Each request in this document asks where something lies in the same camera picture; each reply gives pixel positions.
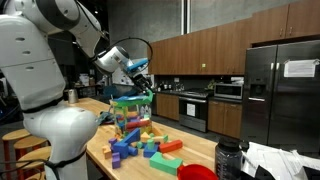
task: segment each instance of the refrigerator door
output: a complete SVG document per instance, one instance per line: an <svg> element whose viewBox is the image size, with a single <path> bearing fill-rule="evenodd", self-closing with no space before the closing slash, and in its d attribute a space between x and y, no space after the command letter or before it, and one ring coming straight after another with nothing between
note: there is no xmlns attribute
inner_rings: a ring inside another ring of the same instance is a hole
<svg viewBox="0 0 320 180"><path fill-rule="evenodd" d="M288 60L315 59L320 59L320 41L279 46L268 140L270 146L297 149L301 153L319 153L320 65L315 65L314 77L284 76ZM302 66L292 68L301 70Z"/></svg>
<svg viewBox="0 0 320 180"><path fill-rule="evenodd" d="M247 50L241 139L267 144L277 46Z"/></svg>

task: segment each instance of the lower cabinet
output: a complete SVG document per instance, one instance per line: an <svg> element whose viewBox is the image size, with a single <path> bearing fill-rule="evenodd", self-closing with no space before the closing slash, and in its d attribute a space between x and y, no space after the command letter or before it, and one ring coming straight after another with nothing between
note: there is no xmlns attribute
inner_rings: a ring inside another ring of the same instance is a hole
<svg viewBox="0 0 320 180"><path fill-rule="evenodd" d="M173 120L179 120L179 97L168 94L157 94L157 114Z"/></svg>
<svg viewBox="0 0 320 180"><path fill-rule="evenodd" d="M209 101L208 130L239 138L242 106L218 101Z"/></svg>

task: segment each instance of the stool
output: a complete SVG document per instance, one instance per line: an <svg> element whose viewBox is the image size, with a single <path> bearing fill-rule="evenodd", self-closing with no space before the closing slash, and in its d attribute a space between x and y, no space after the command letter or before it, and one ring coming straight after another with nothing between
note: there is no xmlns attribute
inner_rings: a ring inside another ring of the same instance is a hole
<svg viewBox="0 0 320 180"><path fill-rule="evenodd" d="M33 159L43 159L48 160L51 153L51 146L42 147L37 150L31 151L27 153L26 155L22 156L18 161L27 161L27 160L33 160ZM27 163L17 163L16 167L22 167ZM34 168L38 168L39 166L43 165L43 162L33 162L21 169L18 170L19 179L24 180L24 170L31 170Z"/></svg>
<svg viewBox="0 0 320 180"><path fill-rule="evenodd" d="M3 141L3 149L4 149L4 160L5 161L10 161L10 149L9 149L9 141L16 141L20 140L24 137L29 136L30 133L26 129L19 129L13 132L10 132L2 137ZM10 164L5 164L5 169L9 170ZM7 180L11 180L11 174L6 173Z"/></svg>
<svg viewBox="0 0 320 180"><path fill-rule="evenodd" d="M45 143L46 141L46 139L35 136L29 136L20 139L13 145L16 153L16 160L20 159L22 156L27 154L28 148L32 148L32 150L39 149L41 147L41 144Z"/></svg>
<svg viewBox="0 0 320 180"><path fill-rule="evenodd" d="M46 173L41 172L41 173L37 173L33 176L28 177L26 180L45 180L45 176L46 176Z"/></svg>

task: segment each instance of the white robot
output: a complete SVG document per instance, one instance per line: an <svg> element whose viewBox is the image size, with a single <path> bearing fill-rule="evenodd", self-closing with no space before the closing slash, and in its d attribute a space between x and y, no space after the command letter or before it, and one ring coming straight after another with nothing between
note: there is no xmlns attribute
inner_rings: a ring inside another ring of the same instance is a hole
<svg viewBox="0 0 320 180"><path fill-rule="evenodd" d="M65 81L47 36L69 31L100 71L110 74L120 67L141 90L151 84L136 68L128 70L133 64L122 48L94 53L104 34L96 18L76 0L14 0L7 7L6 15L0 15L0 69L17 95L25 128L50 141L50 162L66 161L62 168L46 166L46 178L86 180L84 152L97 130L96 116L62 101Z"/></svg>

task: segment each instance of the wooden table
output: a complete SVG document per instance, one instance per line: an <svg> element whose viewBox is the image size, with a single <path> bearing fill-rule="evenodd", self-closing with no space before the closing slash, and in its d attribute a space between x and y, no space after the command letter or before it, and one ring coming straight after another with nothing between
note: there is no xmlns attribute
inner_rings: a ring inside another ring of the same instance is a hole
<svg viewBox="0 0 320 180"><path fill-rule="evenodd" d="M70 106L81 107L94 112L97 116L101 111L107 111L109 105L96 101L91 98L79 99L79 103L70 104ZM166 159L181 158L183 164L201 164L214 170L214 153L217 143L200 138L198 136L152 122L153 126L157 126L160 130L169 136L169 141L180 139L183 142L183 148L165 153ZM121 160L121 167L112 169L111 158L105 160L102 154L102 146L109 145L108 140L114 137L114 126L100 126L95 136L87 144L87 154L106 173L111 179L177 179L176 176L151 168L149 166L149 158L143 157L143 150L139 149L137 156L129 156L127 159Z"/></svg>

